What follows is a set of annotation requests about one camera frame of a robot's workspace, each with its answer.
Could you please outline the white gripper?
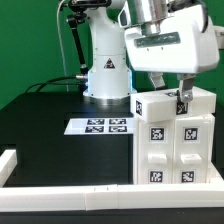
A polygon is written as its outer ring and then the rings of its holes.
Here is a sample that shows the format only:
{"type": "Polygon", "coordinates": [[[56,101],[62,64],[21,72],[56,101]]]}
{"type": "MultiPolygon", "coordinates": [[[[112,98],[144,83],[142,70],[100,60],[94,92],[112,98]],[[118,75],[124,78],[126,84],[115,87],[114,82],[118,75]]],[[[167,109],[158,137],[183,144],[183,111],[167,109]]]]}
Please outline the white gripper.
{"type": "Polygon", "coordinates": [[[197,73],[219,62],[213,22],[204,3],[132,3],[132,26],[124,29],[134,70],[147,71],[155,90],[163,89],[163,74],[177,75],[177,99],[193,99],[197,73]]]}

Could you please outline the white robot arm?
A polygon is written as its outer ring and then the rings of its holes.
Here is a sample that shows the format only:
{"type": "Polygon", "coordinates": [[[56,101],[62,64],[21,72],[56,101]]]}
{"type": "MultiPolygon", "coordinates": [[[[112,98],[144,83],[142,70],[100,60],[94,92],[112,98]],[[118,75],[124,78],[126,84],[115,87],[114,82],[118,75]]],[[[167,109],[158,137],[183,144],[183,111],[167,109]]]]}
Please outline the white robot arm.
{"type": "Polygon", "coordinates": [[[84,95],[121,100],[134,92],[131,70],[176,73],[180,100],[192,100],[195,75],[219,62],[216,35],[202,0],[69,0],[76,24],[90,25],[93,65],[84,95]]]}

